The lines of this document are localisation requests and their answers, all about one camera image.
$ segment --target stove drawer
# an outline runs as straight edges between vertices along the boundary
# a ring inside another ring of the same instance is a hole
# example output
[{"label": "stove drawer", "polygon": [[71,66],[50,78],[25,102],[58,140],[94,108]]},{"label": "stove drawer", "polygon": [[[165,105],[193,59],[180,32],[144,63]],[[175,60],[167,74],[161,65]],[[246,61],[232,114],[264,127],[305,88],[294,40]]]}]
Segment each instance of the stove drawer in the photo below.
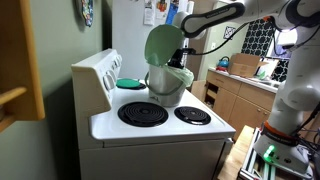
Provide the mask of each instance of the stove drawer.
[{"label": "stove drawer", "polygon": [[82,150],[82,179],[211,180],[224,143],[208,140]]}]

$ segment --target green wall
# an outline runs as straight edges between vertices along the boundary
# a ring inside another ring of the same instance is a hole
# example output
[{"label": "green wall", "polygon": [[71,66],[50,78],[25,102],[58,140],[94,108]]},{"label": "green wall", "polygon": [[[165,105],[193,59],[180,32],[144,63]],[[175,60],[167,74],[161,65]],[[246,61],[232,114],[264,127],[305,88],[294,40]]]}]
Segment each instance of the green wall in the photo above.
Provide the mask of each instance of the green wall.
[{"label": "green wall", "polygon": [[94,0],[88,28],[75,1],[30,0],[46,118],[0,133],[0,179],[80,179],[70,65],[110,47],[111,10]]},{"label": "green wall", "polygon": [[[226,5],[225,2],[217,2],[214,8],[218,8]],[[226,26],[238,28],[241,24],[226,22],[219,24],[210,28],[206,44],[204,47],[204,52],[211,50],[212,43],[216,44],[216,47],[222,44],[225,39],[223,38]],[[231,57],[233,53],[240,53],[241,48],[246,37],[246,33],[248,30],[248,25],[244,27],[241,31],[239,31],[228,43],[226,43],[221,49],[205,55],[202,57],[200,70],[198,74],[198,80],[206,79],[206,75],[209,67],[216,67],[217,62],[223,57],[228,56]]]}]

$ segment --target stove burner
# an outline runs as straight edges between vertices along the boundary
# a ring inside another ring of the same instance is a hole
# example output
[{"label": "stove burner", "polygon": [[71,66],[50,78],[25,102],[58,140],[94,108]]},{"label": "stove burner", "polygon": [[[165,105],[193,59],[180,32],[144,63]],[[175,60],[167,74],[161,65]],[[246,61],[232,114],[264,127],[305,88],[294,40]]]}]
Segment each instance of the stove burner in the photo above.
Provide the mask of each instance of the stove burner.
[{"label": "stove burner", "polygon": [[211,121],[211,117],[206,112],[194,107],[178,107],[174,114],[182,121],[193,125],[206,125]]},{"label": "stove burner", "polygon": [[132,102],[118,110],[120,119],[137,127],[158,126],[168,119],[168,112],[161,106],[147,102]]}]

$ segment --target wooden cabinet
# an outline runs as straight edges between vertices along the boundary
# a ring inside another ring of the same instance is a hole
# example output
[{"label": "wooden cabinet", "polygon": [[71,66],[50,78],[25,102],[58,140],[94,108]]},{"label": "wooden cabinet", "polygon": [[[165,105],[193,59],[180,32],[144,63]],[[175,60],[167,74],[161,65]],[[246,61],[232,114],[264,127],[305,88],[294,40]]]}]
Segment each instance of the wooden cabinet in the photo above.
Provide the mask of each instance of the wooden cabinet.
[{"label": "wooden cabinet", "polygon": [[5,115],[0,118],[0,132],[16,120],[45,116],[29,3],[12,0],[2,9],[0,106]]},{"label": "wooden cabinet", "polygon": [[273,101],[275,98],[275,93],[263,90],[255,86],[251,86],[246,83],[241,84],[238,95],[269,111],[271,111],[272,109]]},{"label": "wooden cabinet", "polygon": [[213,111],[228,122],[237,96],[225,89],[219,89]]},{"label": "wooden cabinet", "polygon": [[208,71],[207,81],[219,88],[224,88],[234,94],[238,94],[241,82],[224,75]]},{"label": "wooden cabinet", "polygon": [[260,127],[268,120],[275,93],[208,71],[205,103],[236,129],[234,139],[244,125]]},{"label": "wooden cabinet", "polygon": [[241,97],[237,97],[228,123],[237,130],[234,139],[240,135],[241,129],[247,125],[260,127],[268,119],[270,112]]}]

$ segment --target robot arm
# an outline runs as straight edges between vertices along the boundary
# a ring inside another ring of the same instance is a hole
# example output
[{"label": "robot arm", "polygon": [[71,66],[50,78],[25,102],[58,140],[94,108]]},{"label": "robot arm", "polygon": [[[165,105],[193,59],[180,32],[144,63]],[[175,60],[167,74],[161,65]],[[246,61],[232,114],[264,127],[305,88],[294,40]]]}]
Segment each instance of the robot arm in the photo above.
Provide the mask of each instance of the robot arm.
[{"label": "robot arm", "polygon": [[320,0],[239,0],[205,14],[186,16],[181,29],[186,37],[193,38],[219,23],[245,23],[265,16],[271,16],[280,31],[295,28],[298,40],[287,79],[278,89],[269,120],[254,149],[266,162],[310,179],[307,153],[292,133],[301,126],[303,111],[313,110],[320,102]]}]

